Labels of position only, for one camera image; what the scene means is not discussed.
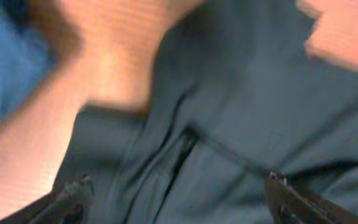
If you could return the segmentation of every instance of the blue cloth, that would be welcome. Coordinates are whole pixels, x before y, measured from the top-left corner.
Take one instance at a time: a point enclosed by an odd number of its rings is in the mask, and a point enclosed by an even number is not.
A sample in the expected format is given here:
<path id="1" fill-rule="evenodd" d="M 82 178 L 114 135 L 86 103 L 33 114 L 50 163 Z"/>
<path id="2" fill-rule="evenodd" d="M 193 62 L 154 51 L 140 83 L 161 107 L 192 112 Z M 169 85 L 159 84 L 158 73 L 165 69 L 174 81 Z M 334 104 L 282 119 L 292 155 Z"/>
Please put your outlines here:
<path id="1" fill-rule="evenodd" d="M 53 59 L 42 36 L 26 24 L 23 0 L 0 0 L 0 122 L 46 77 Z"/>

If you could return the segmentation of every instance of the dark garment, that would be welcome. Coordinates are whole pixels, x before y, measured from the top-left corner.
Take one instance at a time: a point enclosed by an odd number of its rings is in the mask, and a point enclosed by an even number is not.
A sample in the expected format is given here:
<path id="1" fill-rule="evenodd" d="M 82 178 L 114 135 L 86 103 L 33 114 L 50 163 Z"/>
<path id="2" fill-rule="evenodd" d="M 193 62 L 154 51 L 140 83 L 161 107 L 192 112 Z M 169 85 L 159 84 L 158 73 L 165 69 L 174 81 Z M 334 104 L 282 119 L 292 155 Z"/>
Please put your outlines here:
<path id="1" fill-rule="evenodd" d="M 24 0 L 0 0 L 0 122 L 46 77 L 52 57 L 27 24 Z"/>
<path id="2" fill-rule="evenodd" d="M 358 73 L 306 56 L 312 26 L 293 0 L 203 4 L 162 40 L 147 117 L 77 116 L 55 189 L 89 174 L 90 223 L 272 223 L 277 170 L 358 215 Z"/>

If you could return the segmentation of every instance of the wooden surface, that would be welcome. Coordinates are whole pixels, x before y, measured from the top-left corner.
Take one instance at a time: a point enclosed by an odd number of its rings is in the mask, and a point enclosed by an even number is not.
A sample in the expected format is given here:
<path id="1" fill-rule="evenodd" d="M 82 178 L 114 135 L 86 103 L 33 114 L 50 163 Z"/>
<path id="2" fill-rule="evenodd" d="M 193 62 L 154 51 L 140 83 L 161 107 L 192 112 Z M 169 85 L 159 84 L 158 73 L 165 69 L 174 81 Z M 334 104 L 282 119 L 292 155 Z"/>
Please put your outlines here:
<path id="1" fill-rule="evenodd" d="M 33 23 L 62 62 L 0 126 L 0 218 L 51 189 L 85 103 L 147 111 L 160 39 L 200 1 L 29 1 Z M 299 7 L 319 19 L 309 52 L 358 70 L 358 1 L 309 0 Z"/>

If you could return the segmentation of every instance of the cloth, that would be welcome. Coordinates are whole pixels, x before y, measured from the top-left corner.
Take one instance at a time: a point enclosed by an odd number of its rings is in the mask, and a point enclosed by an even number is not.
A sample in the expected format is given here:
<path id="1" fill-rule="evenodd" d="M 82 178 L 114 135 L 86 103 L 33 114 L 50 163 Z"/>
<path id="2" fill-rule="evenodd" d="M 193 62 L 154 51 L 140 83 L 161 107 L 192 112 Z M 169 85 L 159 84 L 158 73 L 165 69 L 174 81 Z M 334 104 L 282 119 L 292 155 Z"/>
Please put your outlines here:
<path id="1" fill-rule="evenodd" d="M 358 73 L 307 56 L 313 22 L 203 4 L 160 44 L 147 117 L 84 109 L 54 188 L 89 174 L 90 223 L 262 224 L 277 170 L 358 215 Z"/>
<path id="2" fill-rule="evenodd" d="M 0 0 L 0 122 L 46 77 L 53 65 L 48 45 L 27 24 L 23 0 Z"/>

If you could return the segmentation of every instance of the blue garment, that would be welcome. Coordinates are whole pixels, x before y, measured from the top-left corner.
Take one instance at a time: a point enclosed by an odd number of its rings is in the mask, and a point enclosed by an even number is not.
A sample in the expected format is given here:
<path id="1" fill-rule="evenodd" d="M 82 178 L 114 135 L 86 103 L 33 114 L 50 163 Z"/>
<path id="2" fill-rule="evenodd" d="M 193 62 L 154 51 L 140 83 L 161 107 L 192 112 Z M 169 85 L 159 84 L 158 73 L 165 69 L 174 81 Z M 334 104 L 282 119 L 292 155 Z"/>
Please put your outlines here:
<path id="1" fill-rule="evenodd" d="M 0 0 L 0 122 L 47 76 L 53 59 L 42 36 L 26 24 L 23 0 Z"/>

